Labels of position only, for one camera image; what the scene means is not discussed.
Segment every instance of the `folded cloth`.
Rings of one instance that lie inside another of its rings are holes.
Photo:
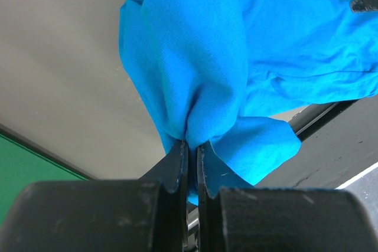
[[[165,150],[211,140],[256,184],[300,147],[268,116],[376,94],[378,13],[350,1],[127,0],[120,57]]]

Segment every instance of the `blue cloth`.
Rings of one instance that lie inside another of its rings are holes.
[[[300,141],[267,118],[377,93],[378,13],[351,0],[127,0],[119,51],[169,151],[211,140],[256,184]]]

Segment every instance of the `green panel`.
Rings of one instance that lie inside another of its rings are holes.
[[[0,135],[0,224],[18,193],[28,184],[84,179]]]

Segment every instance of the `blue fabric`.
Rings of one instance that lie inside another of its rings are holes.
[[[376,94],[378,13],[350,1],[127,0],[120,56],[165,150],[210,139],[256,184],[300,147],[268,116]]]

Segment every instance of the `white stripe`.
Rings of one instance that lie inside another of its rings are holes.
[[[359,180],[360,178],[364,177],[365,175],[367,175],[369,172],[375,170],[376,168],[378,168],[378,162],[376,162],[374,165],[371,165],[370,167],[368,167],[367,169],[365,169],[364,171],[361,171],[359,174],[357,174],[356,176],[352,177],[351,179],[349,179],[347,182],[341,184],[339,187],[337,187],[336,189],[345,189],[346,187],[348,187],[349,185],[351,185],[352,183],[356,182],[357,180]]]

